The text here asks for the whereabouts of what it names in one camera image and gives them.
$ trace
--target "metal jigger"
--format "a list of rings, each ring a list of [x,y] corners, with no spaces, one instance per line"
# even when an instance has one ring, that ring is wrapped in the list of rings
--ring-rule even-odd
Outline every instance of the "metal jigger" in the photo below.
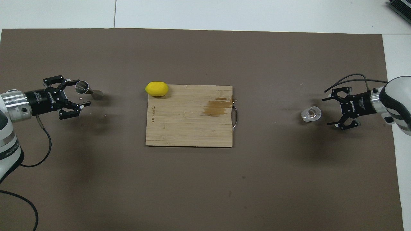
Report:
[[[92,90],[86,81],[80,81],[76,84],[76,92],[83,94],[91,94],[94,100],[102,100],[104,94],[99,90]]]

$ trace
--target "stain on cutting board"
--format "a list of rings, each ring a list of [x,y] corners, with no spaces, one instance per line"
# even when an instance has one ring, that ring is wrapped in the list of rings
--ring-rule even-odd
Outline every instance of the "stain on cutting board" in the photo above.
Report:
[[[226,98],[215,98],[221,100],[227,100]],[[208,116],[220,116],[226,113],[226,108],[231,108],[233,102],[230,101],[208,101],[207,106],[205,106],[204,114]]]

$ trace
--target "black cable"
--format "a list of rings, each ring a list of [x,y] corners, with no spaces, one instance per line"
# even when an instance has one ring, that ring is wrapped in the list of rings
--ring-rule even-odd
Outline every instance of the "black cable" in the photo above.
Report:
[[[23,166],[23,167],[26,167],[26,168],[36,167],[36,166],[40,165],[41,163],[43,163],[47,159],[48,155],[50,155],[50,152],[51,152],[51,137],[48,134],[48,132],[46,131],[46,129],[44,128],[44,125],[43,125],[42,121],[40,120],[39,115],[36,115],[36,118],[37,118],[37,122],[39,123],[40,127],[42,128],[42,130],[46,133],[46,135],[48,137],[48,152],[47,152],[46,156],[40,162],[38,162],[37,164],[34,164],[34,165],[20,164],[20,166]]]
[[[17,197],[17,198],[20,198],[20,199],[22,199],[23,201],[27,202],[27,203],[33,208],[33,210],[34,210],[34,215],[36,216],[36,223],[34,224],[34,228],[33,228],[33,231],[35,231],[35,230],[37,229],[37,225],[38,225],[38,223],[39,223],[39,213],[37,212],[36,206],[34,206],[34,204],[33,204],[31,201],[29,201],[29,200],[26,199],[25,197],[22,197],[22,196],[20,196],[20,195],[18,195],[18,194],[15,194],[15,193],[12,193],[12,192],[8,192],[8,191],[3,191],[3,190],[0,190],[0,192],[1,192],[1,193],[4,193],[4,194],[7,194],[7,195],[15,196],[15,197]]]
[[[378,83],[388,83],[388,81],[376,80],[376,79],[350,79],[350,80],[347,80],[347,81],[342,81],[342,82],[339,82],[339,83],[335,83],[335,84],[332,85],[331,87],[327,88],[327,89],[324,91],[324,93],[327,92],[327,91],[329,91],[331,88],[333,88],[333,87],[335,87],[335,86],[338,86],[338,85],[343,84],[343,83],[352,82],[352,81],[371,81],[371,82],[378,82]]]
[[[360,73],[356,73],[356,74],[350,74],[350,75],[347,75],[346,77],[344,77],[344,78],[340,79],[339,81],[335,82],[335,84],[337,84],[337,83],[339,83],[339,82],[341,82],[341,81],[345,80],[345,79],[346,79],[346,78],[348,78],[348,77],[355,76],[355,75],[359,75],[359,76],[364,77],[364,79],[367,79],[367,78],[365,77],[365,75],[360,74]],[[367,91],[369,91],[369,87],[368,87],[368,82],[367,82],[367,81],[365,81],[365,86],[367,87]]]

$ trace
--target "wooden cutting board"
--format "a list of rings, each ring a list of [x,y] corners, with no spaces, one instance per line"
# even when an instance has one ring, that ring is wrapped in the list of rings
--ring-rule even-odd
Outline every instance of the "wooden cutting board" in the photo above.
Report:
[[[232,86],[169,85],[148,96],[148,146],[232,147]]]

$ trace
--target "brown surface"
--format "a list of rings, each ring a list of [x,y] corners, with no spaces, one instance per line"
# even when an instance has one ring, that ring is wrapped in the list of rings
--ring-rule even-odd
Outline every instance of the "brown surface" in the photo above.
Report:
[[[169,84],[165,96],[148,96],[148,146],[232,147],[233,87]]]
[[[386,79],[382,36],[3,30],[0,92],[39,89],[62,74],[106,100],[78,118],[41,116],[50,157],[18,168],[1,189],[36,204],[39,231],[402,230],[391,127],[378,115],[345,132],[325,125],[341,113],[337,102],[320,102],[322,91],[358,72]],[[233,147],[145,146],[151,81],[234,86]],[[66,92],[79,102],[73,87]],[[305,123],[300,112],[312,105],[323,117]],[[40,160],[47,139],[36,120],[15,128],[24,163]],[[0,195],[0,208],[1,230],[32,228],[24,202]]]

